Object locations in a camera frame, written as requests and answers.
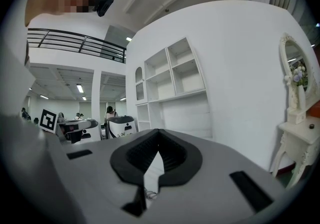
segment balcony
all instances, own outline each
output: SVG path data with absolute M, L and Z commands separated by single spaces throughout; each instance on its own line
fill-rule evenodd
M 83 34 L 53 29 L 29 28 L 30 48 L 56 49 L 77 52 L 125 63 L 126 48 Z

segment black rectangular strip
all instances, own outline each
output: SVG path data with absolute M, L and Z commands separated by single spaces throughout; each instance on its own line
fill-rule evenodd
M 256 212 L 273 202 L 244 171 L 231 173 L 230 177 Z
M 82 150 L 82 151 L 78 151 L 78 152 L 74 152 L 74 153 L 69 153 L 66 155 L 70 160 L 72 160 L 72 159 L 76 159 L 76 158 L 79 158 L 79 157 L 82 157 L 82 156 L 85 156 L 88 154 L 92 154 L 92 152 L 90 150 Z

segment machine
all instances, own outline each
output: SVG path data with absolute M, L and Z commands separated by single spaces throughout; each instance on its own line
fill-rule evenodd
M 270 173 L 230 147 L 184 133 L 153 129 L 62 146 L 56 135 L 18 117 L 2 116 L 0 124 L 6 171 L 54 222 L 250 222 L 285 193 Z M 165 173 L 146 208 L 143 176 L 158 152 Z
M 131 116 L 111 117 L 106 122 L 106 139 L 134 134 L 137 131 L 135 121 Z

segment purple flower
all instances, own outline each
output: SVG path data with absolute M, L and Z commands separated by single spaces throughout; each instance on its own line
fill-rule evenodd
M 298 75 L 294 75 L 293 80 L 295 82 L 298 82 L 300 80 L 300 77 Z

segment white vanity table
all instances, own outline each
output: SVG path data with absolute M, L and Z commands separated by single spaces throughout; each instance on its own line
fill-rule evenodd
M 283 131 L 281 146 L 275 158 L 273 176 L 275 177 L 282 156 L 288 156 L 296 162 L 293 176 L 287 188 L 294 186 L 307 165 L 312 165 L 319 154 L 320 147 L 320 118 L 307 116 L 306 111 L 320 100 L 320 90 L 314 78 L 313 68 L 308 57 L 305 55 L 298 43 L 288 34 L 284 34 L 280 41 L 280 55 L 285 70 L 285 81 L 288 86 L 287 122 L 279 125 Z M 307 73 L 306 91 L 300 91 L 291 67 L 298 61 L 304 61 Z

